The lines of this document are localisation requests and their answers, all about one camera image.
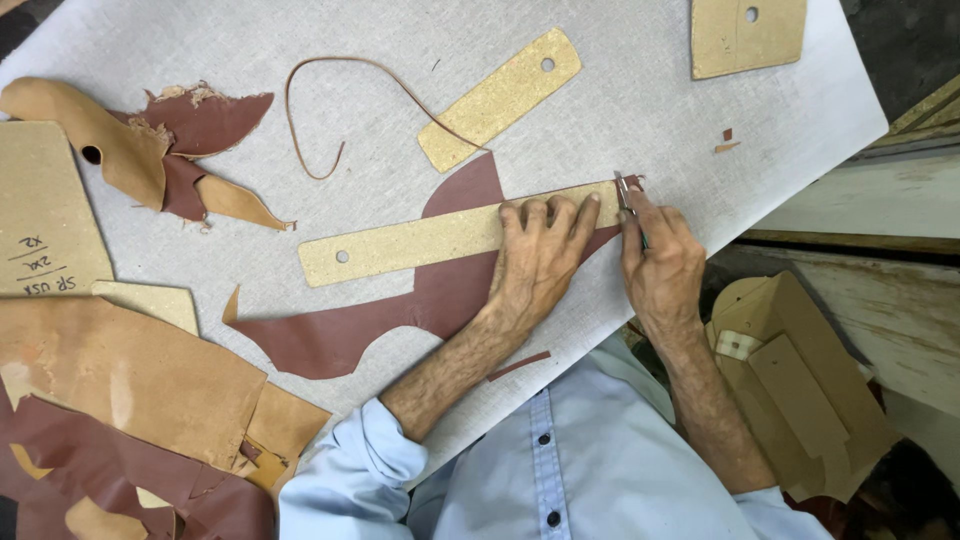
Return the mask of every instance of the man's right hand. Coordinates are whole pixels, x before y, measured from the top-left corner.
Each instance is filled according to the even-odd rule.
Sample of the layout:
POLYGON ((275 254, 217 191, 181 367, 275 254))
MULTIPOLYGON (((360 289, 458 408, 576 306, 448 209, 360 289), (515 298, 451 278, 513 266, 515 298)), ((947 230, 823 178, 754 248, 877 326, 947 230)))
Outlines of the man's right hand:
POLYGON ((707 252, 679 210, 654 206, 635 186, 627 197, 636 212, 636 217, 620 213, 620 263, 627 297, 654 347, 661 354, 673 352, 703 338, 699 300, 707 252), (641 229, 647 236, 646 250, 641 229))

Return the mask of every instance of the stack of cardboard templates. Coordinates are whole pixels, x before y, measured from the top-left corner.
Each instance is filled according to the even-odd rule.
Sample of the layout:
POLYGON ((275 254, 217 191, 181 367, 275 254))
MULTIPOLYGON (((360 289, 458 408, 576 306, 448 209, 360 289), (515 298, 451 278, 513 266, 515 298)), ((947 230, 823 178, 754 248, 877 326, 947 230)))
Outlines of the stack of cardboard templates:
POLYGON ((797 278, 748 278, 720 293, 707 324, 720 373, 795 501, 843 503, 900 440, 857 362, 797 278))

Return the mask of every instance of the cutting table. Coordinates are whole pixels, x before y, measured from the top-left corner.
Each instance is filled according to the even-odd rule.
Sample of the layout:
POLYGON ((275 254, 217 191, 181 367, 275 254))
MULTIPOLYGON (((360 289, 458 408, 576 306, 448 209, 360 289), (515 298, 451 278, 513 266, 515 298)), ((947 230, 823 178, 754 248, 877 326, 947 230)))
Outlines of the cutting table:
MULTIPOLYGON (((385 73, 356 62, 305 66, 291 107, 307 163, 336 172, 315 181, 294 155, 282 90, 307 57, 352 55, 390 66, 434 112, 558 26, 582 71, 492 140, 504 195, 642 174, 651 199, 684 212, 710 253, 887 131, 837 0, 809 0, 796 63, 702 81, 690 76, 690 3, 524 0, 66 0, 0 64, 0 86, 23 75, 63 80, 107 108, 140 110, 143 89, 200 80, 226 95, 271 91, 260 126, 211 173, 254 190, 278 232, 213 215, 209 231, 135 208, 78 160, 117 281, 188 287, 201 336, 265 370, 270 380, 334 413, 375 396, 440 344, 414 328, 383 335, 356 371, 333 380, 278 373, 246 337, 221 323, 240 284, 241 318, 340 307, 409 292, 413 270, 310 288, 297 257, 305 240, 417 219, 450 173, 417 144, 429 119, 385 73), (741 144, 714 153, 733 128, 741 144)), ((553 315, 516 353, 551 357, 483 383, 426 439, 428 474, 557 377, 631 315, 619 242, 580 269, 553 315)))

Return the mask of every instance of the person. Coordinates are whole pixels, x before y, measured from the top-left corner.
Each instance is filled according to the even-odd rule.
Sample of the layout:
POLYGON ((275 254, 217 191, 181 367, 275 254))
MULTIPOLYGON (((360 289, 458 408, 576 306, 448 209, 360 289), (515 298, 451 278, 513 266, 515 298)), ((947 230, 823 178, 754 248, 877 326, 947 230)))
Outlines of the person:
POLYGON ((698 309, 704 248, 678 210, 635 187, 628 199, 623 279, 673 406, 609 338, 408 496, 426 465, 419 442, 561 300, 600 208, 595 193, 579 212, 562 197, 505 203, 489 302, 318 443, 280 492, 280 538, 830 538, 784 503, 713 363, 698 309))

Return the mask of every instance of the rolled-up sleeve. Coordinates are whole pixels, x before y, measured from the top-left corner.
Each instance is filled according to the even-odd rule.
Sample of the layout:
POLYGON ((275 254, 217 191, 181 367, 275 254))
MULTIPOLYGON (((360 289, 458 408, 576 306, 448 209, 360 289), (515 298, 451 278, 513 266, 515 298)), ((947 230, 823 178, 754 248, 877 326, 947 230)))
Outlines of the rolled-up sleeve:
POLYGON ((778 487, 734 495, 733 500, 760 540, 832 540, 812 514, 793 510, 778 487))
POLYGON ((397 523, 410 505, 402 486, 426 466, 427 451, 380 400, 355 409, 317 447, 280 491, 281 540, 413 537, 397 523))

